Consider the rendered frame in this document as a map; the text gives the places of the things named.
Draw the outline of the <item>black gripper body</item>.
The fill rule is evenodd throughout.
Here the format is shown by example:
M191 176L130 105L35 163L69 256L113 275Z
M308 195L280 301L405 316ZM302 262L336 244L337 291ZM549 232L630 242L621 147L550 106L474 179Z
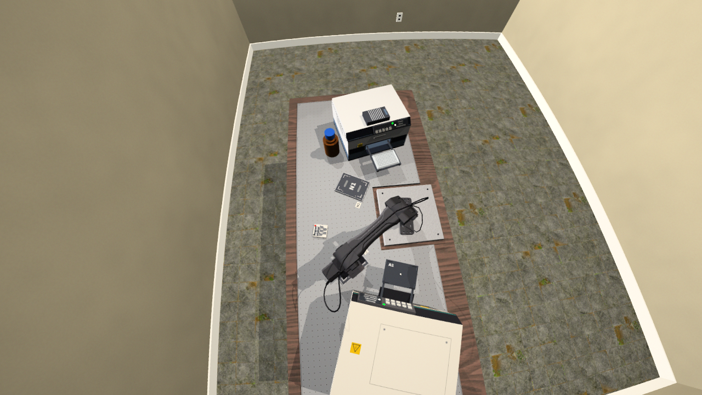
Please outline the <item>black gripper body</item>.
M359 263L358 267L354 268L353 271L349 270L349 272L348 272L348 274L351 278L354 278L355 276L358 275L358 273L361 272L359 268L362 267L362 263L360 263L359 260L358 260L358 263Z

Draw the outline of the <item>brown bottle with blue cap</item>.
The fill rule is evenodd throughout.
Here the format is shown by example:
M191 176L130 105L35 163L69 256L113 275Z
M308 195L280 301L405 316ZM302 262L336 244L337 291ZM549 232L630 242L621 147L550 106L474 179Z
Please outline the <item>brown bottle with blue cap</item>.
M325 137L323 137L323 143L325 153L327 156L336 157L340 153L338 137L335 134L333 128L327 128L325 130Z

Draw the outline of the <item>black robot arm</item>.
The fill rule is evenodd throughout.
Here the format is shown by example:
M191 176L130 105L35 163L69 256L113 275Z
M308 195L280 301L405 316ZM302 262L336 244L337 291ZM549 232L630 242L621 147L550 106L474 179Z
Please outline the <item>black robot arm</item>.
M367 248L376 239L378 239L378 237L380 237L384 231L388 230L388 228L391 228L400 222L402 225L404 225L402 227L400 224L401 235L414 234L414 222L412 220L418 217L418 211L413 206L408 206L412 204L411 198L395 196L389 198L388 201L384 202L384 204L386 205L386 208L384 208L383 212L378 218L376 218L375 222L371 223L370 226L365 228L365 230L358 236L354 236L353 239L349 239L348 242L336 249L336 252L334 253L336 258L334 258L332 262L327 265L327 267L322 269L323 274L329 282L334 281L338 277L341 263L343 263L343 265L341 266L340 275L343 272L348 273L349 270L353 271L354 268L358 267L358 260L362 258L363 253L365 253ZM396 212L396 210L405 206L408 207ZM413 218L410 220L410 222L407 222L411 217ZM351 253L349 253L349 251L351 251ZM348 257L344 260L346 255L348 255Z

